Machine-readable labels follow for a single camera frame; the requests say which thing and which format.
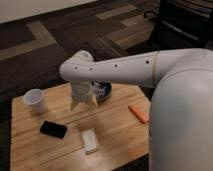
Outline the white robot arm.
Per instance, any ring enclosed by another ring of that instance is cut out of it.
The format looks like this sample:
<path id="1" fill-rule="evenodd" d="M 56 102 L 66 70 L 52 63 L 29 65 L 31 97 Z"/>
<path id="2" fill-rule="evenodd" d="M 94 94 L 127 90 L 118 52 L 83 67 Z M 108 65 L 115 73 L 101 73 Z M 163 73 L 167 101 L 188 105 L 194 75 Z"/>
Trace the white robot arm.
<path id="1" fill-rule="evenodd" d="M 100 62 L 80 50 L 59 73 L 78 101 L 92 81 L 152 87 L 149 171 L 213 171 L 213 50 L 160 50 Z"/>

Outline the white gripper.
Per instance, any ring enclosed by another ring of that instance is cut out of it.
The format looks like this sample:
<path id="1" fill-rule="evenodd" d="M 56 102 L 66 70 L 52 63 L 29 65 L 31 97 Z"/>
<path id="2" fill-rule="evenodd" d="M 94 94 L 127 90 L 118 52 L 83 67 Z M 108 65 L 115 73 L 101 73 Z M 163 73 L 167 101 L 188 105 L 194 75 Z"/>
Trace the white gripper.
<path id="1" fill-rule="evenodd" d="M 71 84 L 71 105 L 70 109 L 73 111 L 79 103 L 87 103 L 90 107 L 97 107 L 97 99 L 93 96 L 92 84 L 90 82 L 77 82 Z"/>

